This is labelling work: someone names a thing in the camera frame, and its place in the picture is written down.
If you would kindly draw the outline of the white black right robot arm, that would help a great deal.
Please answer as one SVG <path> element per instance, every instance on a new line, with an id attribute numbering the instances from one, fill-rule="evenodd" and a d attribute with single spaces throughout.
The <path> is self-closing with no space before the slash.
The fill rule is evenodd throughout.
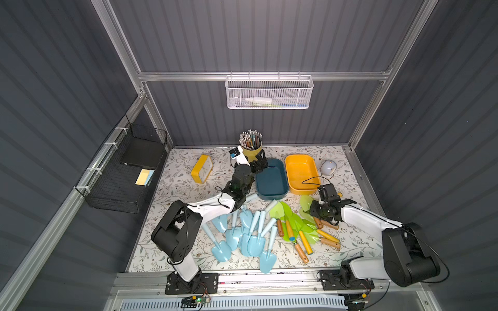
<path id="1" fill-rule="evenodd" d="M 342 199 L 331 183 L 321 185 L 318 191 L 320 199 L 311 203 L 311 216 L 352 225 L 381 243 L 382 255 L 360 256 L 341 263 L 338 279 L 344 287 L 372 279 L 407 287 L 439 276 L 443 261 L 426 242 L 427 237 L 418 224 L 389 220 L 351 199 Z"/>

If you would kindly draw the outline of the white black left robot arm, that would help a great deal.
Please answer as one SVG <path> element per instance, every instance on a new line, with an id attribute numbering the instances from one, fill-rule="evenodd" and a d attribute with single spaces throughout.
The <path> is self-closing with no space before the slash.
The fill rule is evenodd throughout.
<path id="1" fill-rule="evenodd" d="M 201 227 L 238 211 L 246 202 L 255 175 L 268 167 L 264 150 L 256 154 L 255 161 L 249 162 L 238 146 L 230 150 L 230 158 L 236 160 L 232 179 L 219 194 L 197 203 L 173 202 L 151 234 L 151 241 L 167 255 L 174 268 L 173 275 L 186 284 L 201 276 L 201 269 L 191 254 Z"/>

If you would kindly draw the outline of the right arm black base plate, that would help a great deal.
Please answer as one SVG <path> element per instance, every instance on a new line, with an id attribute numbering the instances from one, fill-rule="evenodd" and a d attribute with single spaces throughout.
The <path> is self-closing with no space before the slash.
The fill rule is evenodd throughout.
<path id="1" fill-rule="evenodd" d="M 323 290 L 356 290 L 369 292 L 375 289 L 375 285 L 370 279 L 358 279 L 348 270 L 333 269 L 319 270 L 316 278 L 321 283 Z"/>

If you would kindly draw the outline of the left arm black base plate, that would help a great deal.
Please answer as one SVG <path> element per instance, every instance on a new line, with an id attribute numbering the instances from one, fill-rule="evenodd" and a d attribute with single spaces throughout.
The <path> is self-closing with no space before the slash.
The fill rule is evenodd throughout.
<path id="1" fill-rule="evenodd" d="M 190 281 L 185 281 L 177 272 L 167 277 L 165 295 L 201 295 L 216 294 L 219 285 L 218 273 L 204 273 L 200 270 Z"/>

